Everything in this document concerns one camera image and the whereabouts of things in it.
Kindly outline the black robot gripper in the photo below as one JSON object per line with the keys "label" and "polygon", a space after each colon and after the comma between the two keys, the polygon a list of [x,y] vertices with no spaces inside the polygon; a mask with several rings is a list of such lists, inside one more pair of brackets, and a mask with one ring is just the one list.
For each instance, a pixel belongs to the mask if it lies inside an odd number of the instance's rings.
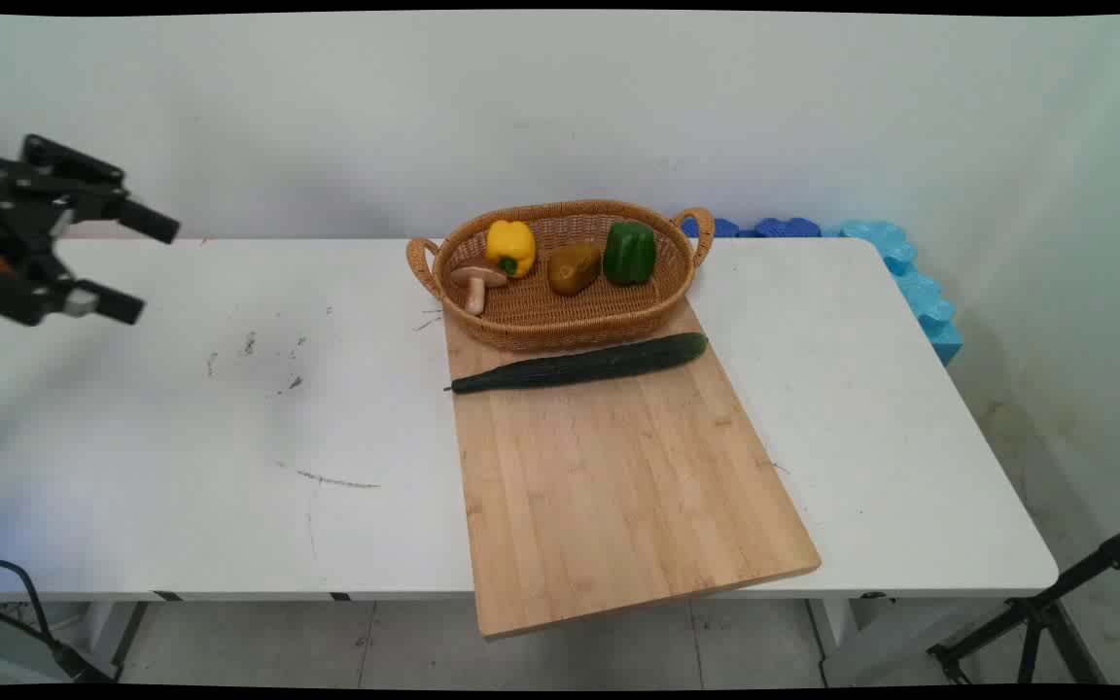
{"label": "black robot gripper", "polygon": [[144,300],[87,279],[72,280],[54,251],[72,223],[111,221],[170,244],[181,222],[132,198],[116,165],[27,134],[22,164],[0,157],[0,316],[36,327],[46,316],[90,314],[133,325]]}

